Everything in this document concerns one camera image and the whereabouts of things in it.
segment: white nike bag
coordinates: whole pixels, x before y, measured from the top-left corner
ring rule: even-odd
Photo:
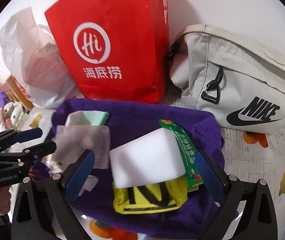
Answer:
[[[172,82],[187,108],[227,128],[272,134],[285,126],[285,56],[245,35],[192,25],[176,38]]]

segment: black zipper pull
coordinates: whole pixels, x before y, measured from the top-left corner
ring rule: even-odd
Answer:
[[[207,102],[213,103],[215,105],[219,104],[220,101],[220,87],[219,84],[221,83],[223,78],[223,68],[222,66],[219,66],[219,70],[217,73],[217,76],[214,80],[211,80],[208,84],[207,84],[207,88],[205,91],[202,92],[201,94],[201,98]],[[217,96],[216,97],[212,97],[209,96],[207,93],[209,91],[215,91],[217,92]]]

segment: white circular logo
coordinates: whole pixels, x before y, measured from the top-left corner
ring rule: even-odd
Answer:
[[[103,28],[96,23],[82,23],[74,33],[74,46],[85,61],[92,64],[105,62],[110,55],[110,40]]]

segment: red paper bag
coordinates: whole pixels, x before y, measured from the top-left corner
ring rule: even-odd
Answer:
[[[167,0],[59,0],[45,15],[86,98],[157,103],[163,97]]]

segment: yellow pouch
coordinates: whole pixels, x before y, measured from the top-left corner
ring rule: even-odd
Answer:
[[[115,188],[114,209],[120,214],[155,214],[180,208],[187,201],[187,179],[140,187]]]

